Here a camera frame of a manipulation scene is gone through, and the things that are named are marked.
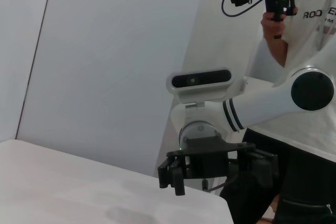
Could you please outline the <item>person's bare hand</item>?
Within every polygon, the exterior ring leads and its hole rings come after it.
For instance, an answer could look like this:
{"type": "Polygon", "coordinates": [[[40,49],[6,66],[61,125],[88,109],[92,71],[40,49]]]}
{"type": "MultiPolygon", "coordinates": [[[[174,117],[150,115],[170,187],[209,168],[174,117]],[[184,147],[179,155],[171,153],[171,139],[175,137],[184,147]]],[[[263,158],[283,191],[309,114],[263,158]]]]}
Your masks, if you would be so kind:
{"type": "Polygon", "coordinates": [[[276,21],[275,13],[265,12],[261,20],[265,41],[273,44],[280,44],[289,42],[295,38],[297,33],[297,19],[295,16],[297,13],[298,8],[296,7],[293,10],[292,16],[281,14],[279,20],[276,21]]]}

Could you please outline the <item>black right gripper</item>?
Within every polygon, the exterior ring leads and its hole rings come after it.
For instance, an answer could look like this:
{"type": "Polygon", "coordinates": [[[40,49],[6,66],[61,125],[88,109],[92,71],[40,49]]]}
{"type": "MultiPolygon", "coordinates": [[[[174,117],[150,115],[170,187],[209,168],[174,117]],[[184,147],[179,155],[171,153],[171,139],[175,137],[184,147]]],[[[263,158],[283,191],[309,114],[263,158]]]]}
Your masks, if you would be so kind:
{"type": "Polygon", "coordinates": [[[158,166],[159,187],[185,195],[184,179],[214,178],[228,172],[230,152],[237,151],[240,174],[250,174],[259,184],[273,184],[279,177],[278,156],[255,148],[254,144],[228,143],[220,136],[186,138],[180,149],[167,153],[158,166]]]}

